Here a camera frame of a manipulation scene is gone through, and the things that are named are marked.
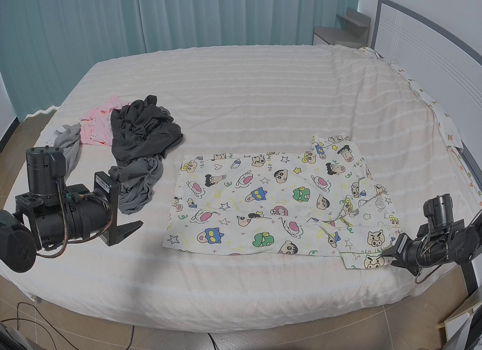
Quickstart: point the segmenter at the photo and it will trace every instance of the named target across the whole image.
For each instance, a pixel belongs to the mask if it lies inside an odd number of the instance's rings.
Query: teal curtain
[[[358,0],[0,0],[0,71],[19,119],[97,62],[193,46],[310,44]]]

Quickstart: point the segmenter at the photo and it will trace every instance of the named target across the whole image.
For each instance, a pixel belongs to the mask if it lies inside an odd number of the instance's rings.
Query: black garment
[[[148,95],[135,100],[110,116],[112,126],[112,154],[118,166],[127,166],[140,157],[161,155],[181,142],[183,134],[169,111],[157,107],[157,97]]]

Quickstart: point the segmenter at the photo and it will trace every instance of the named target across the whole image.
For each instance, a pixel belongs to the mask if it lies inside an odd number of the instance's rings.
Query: gray garment
[[[65,161],[67,164],[67,175],[70,174],[77,165],[77,154],[81,143],[81,125],[63,125],[64,132],[55,131],[57,135],[53,142],[54,147],[63,148]]]
[[[122,183],[118,208],[123,214],[133,214],[140,211],[144,205],[151,201],[152,187],[158,182],[163,173],[159,157],[141,157],[131,162],[126,167],[116,167],[117,170],[127,170],[129,173],[148,173],[143,178]]]

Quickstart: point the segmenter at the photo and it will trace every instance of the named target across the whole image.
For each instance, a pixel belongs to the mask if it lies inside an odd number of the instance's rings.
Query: pink garment
[[[112,146],[112,128],[110,126],[110,114],[113,109],[121,109],[129,105],[128,102],[119,100],[113,95],[103,104],[84,113],[81,121],[81,143],[90,145],[109,145]]]

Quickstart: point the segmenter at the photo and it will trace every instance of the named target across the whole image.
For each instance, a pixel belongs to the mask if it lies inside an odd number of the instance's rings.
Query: white headboard
[[[482,56],[436,23],[389,0],[378,0],[371,48],[406,70],[444,107],[480,187]]]

